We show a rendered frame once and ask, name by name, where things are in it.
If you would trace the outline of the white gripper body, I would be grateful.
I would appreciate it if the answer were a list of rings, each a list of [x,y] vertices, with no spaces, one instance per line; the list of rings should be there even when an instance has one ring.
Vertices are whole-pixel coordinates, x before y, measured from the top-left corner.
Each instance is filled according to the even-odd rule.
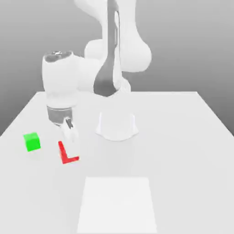
[[[74,123],[72,127],[64,122],[61,126],[63,132],[63,145],[69,158],[80,156],[80,138],[78,130]]]

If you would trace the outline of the small red cube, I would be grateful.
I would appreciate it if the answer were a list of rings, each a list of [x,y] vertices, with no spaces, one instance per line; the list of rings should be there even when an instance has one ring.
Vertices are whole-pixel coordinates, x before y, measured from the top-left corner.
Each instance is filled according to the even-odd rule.
[[[63,164],[67,164],[67,163],[71,163],[71,162],[80,160],[79,156],[75,156],[72,158],[68,157],[62,141],[58,141],[58,147],[59,147],[60,157],[61,157]]]

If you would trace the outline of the small green cube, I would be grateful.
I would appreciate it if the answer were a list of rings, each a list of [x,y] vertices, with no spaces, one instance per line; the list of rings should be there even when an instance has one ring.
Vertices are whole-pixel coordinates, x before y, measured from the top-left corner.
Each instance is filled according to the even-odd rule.
[[[23,137],[28,152],[41,148],[40,139],[36,132],[24,134]]]

